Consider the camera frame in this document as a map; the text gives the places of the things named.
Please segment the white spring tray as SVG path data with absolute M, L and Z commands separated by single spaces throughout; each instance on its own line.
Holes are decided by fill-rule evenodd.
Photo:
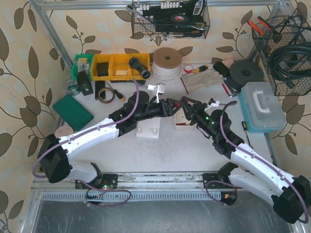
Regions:
M 174 115 L 174 126 L 177 131 L 192 131 L 195 128 L 186 119 L 183 109 L 179 109 Z

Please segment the white peg base plate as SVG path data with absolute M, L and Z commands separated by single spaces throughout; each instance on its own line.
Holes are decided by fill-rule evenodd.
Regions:
M 155 117 L 138 122 L 136 137 L 159 138 L 161 118 Z

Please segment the brown tape roll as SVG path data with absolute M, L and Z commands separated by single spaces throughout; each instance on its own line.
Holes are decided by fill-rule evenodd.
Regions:
M 111 88 L 101 88 L 97 93 L 97 99 L 101 103 L 109 104 L 111 103 L 115 98 L 115 93 Z

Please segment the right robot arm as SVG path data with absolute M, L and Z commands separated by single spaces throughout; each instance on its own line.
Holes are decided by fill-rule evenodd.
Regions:
M 211 115 L 207 109 L 219 106 L 218 101 L 202 103 L 182 97 L 186 119 L 203 131 L 204 136 L 212 139 L 214 148 L 226 156 L 233 164 L 228 174 L 228 185 L 243 188 L 273 207 L 275 213 L 288 223 L 309 222 L 308 208 L 311 205 L 311 185 L 300 175 L 283 171 L 255 152 L 243 139 L 230 130 L 231 121 L 226 114 L 231 101 Z

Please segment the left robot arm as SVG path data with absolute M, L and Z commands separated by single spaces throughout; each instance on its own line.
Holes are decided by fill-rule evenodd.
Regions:
M 145 91 L 135 92 L 122 108 L 92 127 L 63 137 L 48 135 L 37 156 L 38 164 L 50 183 L 64 179 L 90 183 L 99 176 L 99 168 L 95 163 L 79 162 L 79 154 L 134 130 L 139 121 L 171 117 L 183 106 L 180 100 L 162 99 L 152 102 Z

